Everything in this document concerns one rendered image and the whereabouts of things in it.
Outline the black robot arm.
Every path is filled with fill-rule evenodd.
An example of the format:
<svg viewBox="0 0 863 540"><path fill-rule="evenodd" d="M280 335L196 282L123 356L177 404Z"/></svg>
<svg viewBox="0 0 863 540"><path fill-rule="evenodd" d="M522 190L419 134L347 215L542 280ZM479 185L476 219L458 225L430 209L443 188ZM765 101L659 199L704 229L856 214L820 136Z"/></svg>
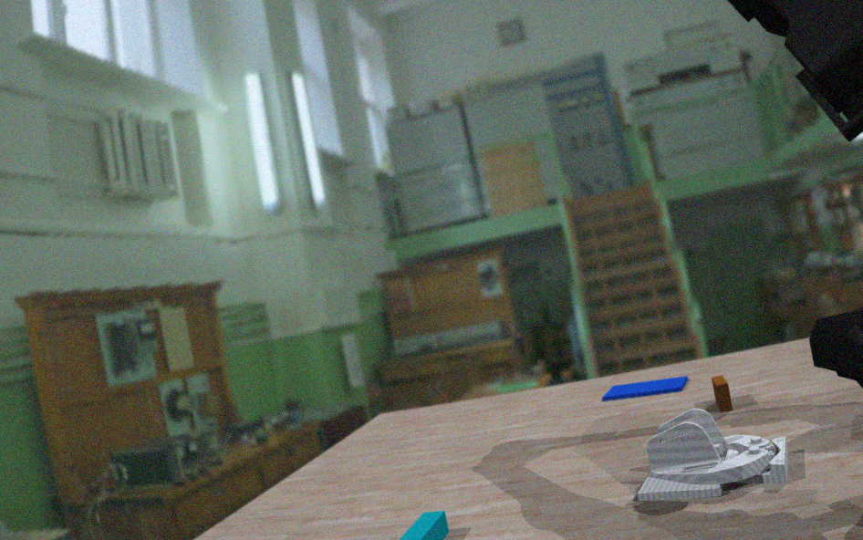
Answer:
<svg viewBox="0 0 863 540"><path fill-rule="evenodd" d="M863 0L728 1L748 22L785 36L805 68L797 79L847 141L863 132Z"/></svg>

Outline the blue flat bar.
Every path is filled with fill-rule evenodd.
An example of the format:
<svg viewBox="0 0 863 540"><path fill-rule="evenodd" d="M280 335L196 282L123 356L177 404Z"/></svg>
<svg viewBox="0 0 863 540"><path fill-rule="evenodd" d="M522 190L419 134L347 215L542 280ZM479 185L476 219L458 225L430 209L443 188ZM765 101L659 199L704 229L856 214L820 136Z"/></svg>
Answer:
<svg viewBox="0 0 863 540"><path fill-rule="evenodd" d="M672 379L657 379L648 382L614 386L603 397L603 401L660 395L663 393L682 391L688 377Z"/></svg>

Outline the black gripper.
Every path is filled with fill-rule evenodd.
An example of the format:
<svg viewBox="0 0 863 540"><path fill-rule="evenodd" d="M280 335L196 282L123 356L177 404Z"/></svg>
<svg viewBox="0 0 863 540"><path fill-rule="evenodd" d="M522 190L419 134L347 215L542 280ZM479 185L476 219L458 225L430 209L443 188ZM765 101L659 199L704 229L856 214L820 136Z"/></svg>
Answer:
<svg viewBox="0 0 863 540"><path fill-rule="evenodd" d="M815 367L856 380L863 389L863 308L817 319L809 343Z"/></svg>

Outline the brown rectangular block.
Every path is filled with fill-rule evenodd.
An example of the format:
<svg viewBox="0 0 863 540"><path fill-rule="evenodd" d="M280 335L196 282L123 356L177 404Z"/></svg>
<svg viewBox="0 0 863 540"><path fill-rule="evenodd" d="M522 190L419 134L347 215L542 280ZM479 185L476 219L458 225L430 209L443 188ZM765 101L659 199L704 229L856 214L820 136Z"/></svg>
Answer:
<svg viewBox="0 0 863 540"><path fill-rule="evenodd" d="M733 410L727 380L723 376L712 377L712 385L715 402L719 407L720 412Z"/></svg>

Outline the teal rectangular block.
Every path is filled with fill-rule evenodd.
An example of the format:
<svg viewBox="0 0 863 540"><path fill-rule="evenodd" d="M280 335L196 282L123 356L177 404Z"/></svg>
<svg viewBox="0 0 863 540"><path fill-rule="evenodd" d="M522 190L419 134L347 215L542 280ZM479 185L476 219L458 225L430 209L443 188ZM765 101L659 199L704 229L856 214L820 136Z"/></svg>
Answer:
<svg viewBox="0 0 863 540"><path fill-rule="evenodd" d="M444 540L449 532L446 521L445 511L423 512L400 540Z"/></svg>

